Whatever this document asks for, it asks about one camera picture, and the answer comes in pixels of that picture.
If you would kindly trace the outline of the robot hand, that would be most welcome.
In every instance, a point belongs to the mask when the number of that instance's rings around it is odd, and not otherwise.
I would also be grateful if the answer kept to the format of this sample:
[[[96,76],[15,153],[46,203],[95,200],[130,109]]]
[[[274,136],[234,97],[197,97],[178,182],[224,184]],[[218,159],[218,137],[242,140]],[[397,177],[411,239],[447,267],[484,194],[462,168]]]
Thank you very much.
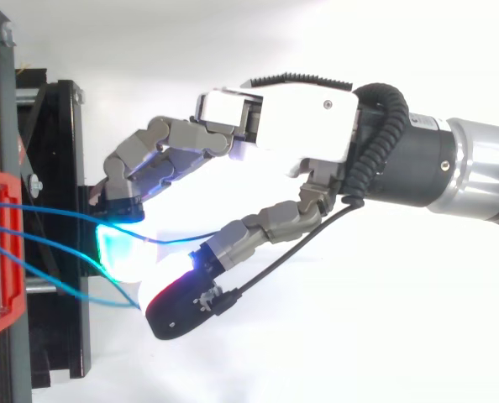
[[[218,277],[261,245],[309,238],[333,209],[358,117],[347,83],[283,74],[220,87],[197,99],[191,118],[158,116],[106,157],[90,202],[111,222],[141,222],[143,204],[221,157],[263,158],[291,177],[307,174],[297,200],[234,220],[196,251],[148,270],[139,304],[154,336],[172,340],[227,311],[241,290]]]

